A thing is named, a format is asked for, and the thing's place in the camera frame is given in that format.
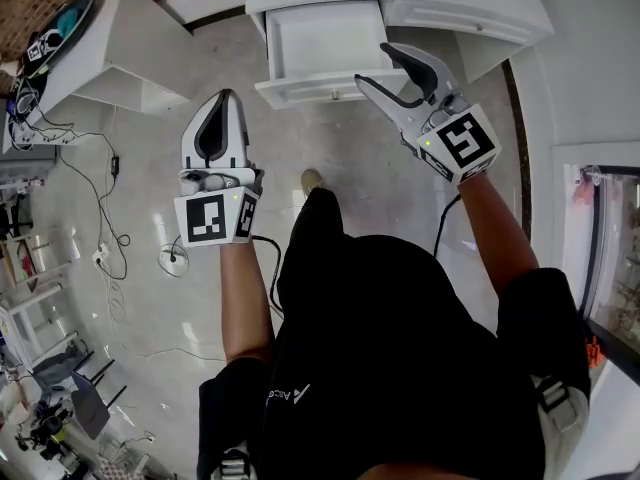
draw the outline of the white cabinet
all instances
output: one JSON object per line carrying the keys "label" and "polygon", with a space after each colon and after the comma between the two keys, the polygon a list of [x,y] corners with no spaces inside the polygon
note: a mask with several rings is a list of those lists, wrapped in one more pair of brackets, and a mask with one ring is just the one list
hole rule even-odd
{"label": "white cabinet", "polygon": [[394,93],[408,80],[380,50],[387,35],[377,1],[267,11],[265,24],[270,80],[256,90],[274,109],[364,99],[356,73]]}
{"label": "white cabinet", "polygon": [[267,41],[270,80],[256,89],[274,108],[356,99],[355,73],[398,92],[406,78],[378,46],[385,26],[455,31],[469,81],[554,32],[540,0],[246,0],[245,9]]}

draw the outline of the person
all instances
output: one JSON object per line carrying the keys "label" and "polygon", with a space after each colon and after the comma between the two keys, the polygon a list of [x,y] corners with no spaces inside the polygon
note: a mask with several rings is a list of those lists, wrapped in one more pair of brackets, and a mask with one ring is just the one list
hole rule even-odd
{"label": "person", "polygon": [[538,266],[486,174],[459,192],[499,297],[497,337],[431,254],[345,234],[320,175],[302,184],[277,339],[253,244],[221,248],[227,365],[200,388],[198,478],[245,464],[260,480],[542,479],[535,379],[586,400],[584,336],[564,274]]}

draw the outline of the white box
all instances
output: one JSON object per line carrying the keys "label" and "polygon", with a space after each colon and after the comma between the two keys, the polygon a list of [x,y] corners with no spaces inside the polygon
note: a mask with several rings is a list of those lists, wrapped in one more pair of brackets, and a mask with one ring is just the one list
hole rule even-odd
{"label": "white box", "polygon": [[175,198],[182,244],[198,247],[248,242],[258,199],[246,187]]}
{"label": "white box", "polygon": [[456,184],[484,171],[502,151],[479,104],[425,133],[416,146],[422,160]]}

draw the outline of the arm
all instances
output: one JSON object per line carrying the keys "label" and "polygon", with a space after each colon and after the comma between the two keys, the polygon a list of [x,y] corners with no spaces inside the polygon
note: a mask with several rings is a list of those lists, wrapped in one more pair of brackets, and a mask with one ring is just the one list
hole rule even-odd
{"label": "arm", "polygon": [[268,362],[274,335],[267,292],[253,242],[220,248],[222,344],[227,363],[240,357]]}
{"label": "arm", "polygon": [[459,186],[482,263],[500,296],[517,277],[538,268],[533,249],[485,173]]}

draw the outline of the open drawer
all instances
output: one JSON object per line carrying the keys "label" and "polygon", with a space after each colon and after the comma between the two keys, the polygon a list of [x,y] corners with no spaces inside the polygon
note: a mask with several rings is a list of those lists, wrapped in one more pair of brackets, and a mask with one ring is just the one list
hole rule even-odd
{"label": "open drawer", "polygon": [[270,80],[255,87],[274,109],[364,99],[356,73],[393,93],[408,80],[380,50],[387,36],[377,1],[267,11],[265,22]]}

